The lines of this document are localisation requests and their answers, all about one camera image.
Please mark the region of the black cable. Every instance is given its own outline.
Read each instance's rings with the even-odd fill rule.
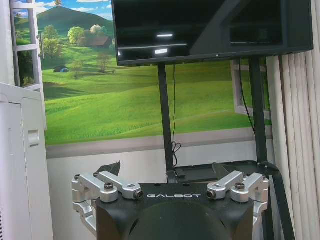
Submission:
[[[173,133],[172,133],[172,156],[175,158],[175,166],[178,165],[178,158],[176,152],[181,148],[181,143],[175,142],[175,131],[176,131],[176,65],[173,65]]]
[[[256,135],[256,130],[255,130],[254,124],[253,124],[253,122],[252,122],[252,120],[251,120],[251,117],[250,117],[250,114],[249,114],[249,110],[248,110],[248,107],[247,107],[247,103],[246,103],[246,99],[245,99],[245,94],[244,94],[244,87],[243,87],[243,85],[242,85],[241,58],[239,59],[239,75],[240,75],[240,86],[241,86],[241,93],[242,93],[243,104],[244,104],[244,106],[245,106],[246,114],[248,115],[248,118],[249,118],[249,121],[250,121],[252,130],[253,130],[253,133],[254,133],[254,135]]]

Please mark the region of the black monitor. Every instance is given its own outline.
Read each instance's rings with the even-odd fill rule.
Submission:
[[[310,0],[113,0],[112,8],[120,66],[313,49]]]

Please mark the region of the metal arm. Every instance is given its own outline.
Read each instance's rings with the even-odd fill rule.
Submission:
[[[268,209],[269,180],[262,174],[253,173],[244,177],[240,171],[233,171],[218,182],[207,185],[209,199],[218,200],[226,197],[230,190],[231,199],[235,202],[246,203],[249,198],[254,201],[253,228],[262,218],[262,212]]]
[[[95,176],[78,174],[72,180],[73,209],[80,214],[81,221],[94,236],[97,236],[97,223],[92,206],[97,198],[104,203],[116,201],[118,191],[125,199],[139,200],[144,195],[138,183],[126,183],[107,171]]]

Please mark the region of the white appliance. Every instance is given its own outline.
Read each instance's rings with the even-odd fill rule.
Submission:
[[[53,240],[41,94],[0,83],[0,240]]]

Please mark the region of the green hill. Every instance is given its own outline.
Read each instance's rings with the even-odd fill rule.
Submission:
[[[52,25],[61,36],[67,36],[69,29],[72,27],[81,27],[87,30],[96,24],[101,27],[105,26],[109,35],[114,35],[112,21],[106,20],[98,15],[74,11],[62,6],[54,7],[38,14],[37,20],[39,30],[44,30],[46,26]],[[17,29],[29,28],[29,22],[15,19],[15,27]]]

